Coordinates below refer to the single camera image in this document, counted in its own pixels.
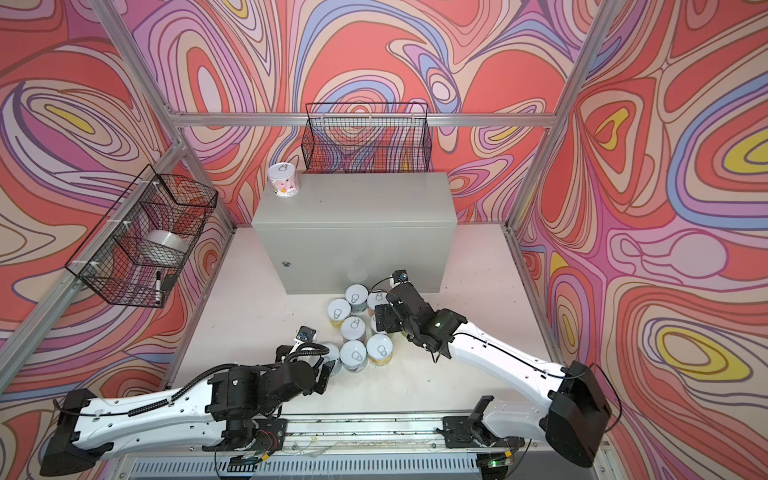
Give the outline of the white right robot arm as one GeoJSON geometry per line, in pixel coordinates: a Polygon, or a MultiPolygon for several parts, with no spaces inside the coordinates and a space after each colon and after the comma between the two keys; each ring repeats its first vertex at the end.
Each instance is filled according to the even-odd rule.
{"type": "Polygon", "coordinates": [[[449,448],[519,449],[545,441],[572,464],[593,466],[612,415],[591,367],[561,365],[531,356],[483,331],[465,316],[435,310],[410,282],[385,292],[375,321],[386,333],[401,332],[434,361],[458,360],[502,381],[531,404],[528,411],[484,395],[466,416],[448,416],[439,433],[449,448]]]}

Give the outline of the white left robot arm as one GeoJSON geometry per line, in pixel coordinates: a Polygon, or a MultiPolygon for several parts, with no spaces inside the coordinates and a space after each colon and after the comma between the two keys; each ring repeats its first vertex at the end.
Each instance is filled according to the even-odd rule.
{"type": "Polygon", "coordinates": [[[55,402],[58,420],[40,473],[85,472],[131,451],[199,446],[205,451],[252,452],[258,461],[281,449],[282,407],[325,391],[330,349],[315,342],[281,346],[271,364],[224,363],[172,390],[102,398],[77,389],[55,402]]]}

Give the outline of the brown label can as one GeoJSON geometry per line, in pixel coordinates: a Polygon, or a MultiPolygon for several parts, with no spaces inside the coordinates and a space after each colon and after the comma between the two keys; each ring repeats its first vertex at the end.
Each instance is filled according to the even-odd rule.
{"type": "Polygon", "coordinates": [[[359,340],[346,341],[340,348],[342,366],[350,373],[359,373],[367,365],[367,349],[359,340]]]}
{"type": "Polygon", "coordinates": [[[342,367],[340,349],[333,343],[323,343],[323,346],[328,349],[328,352],[323,356],[321,371],[334,376],[339,373],[342,367]]]}

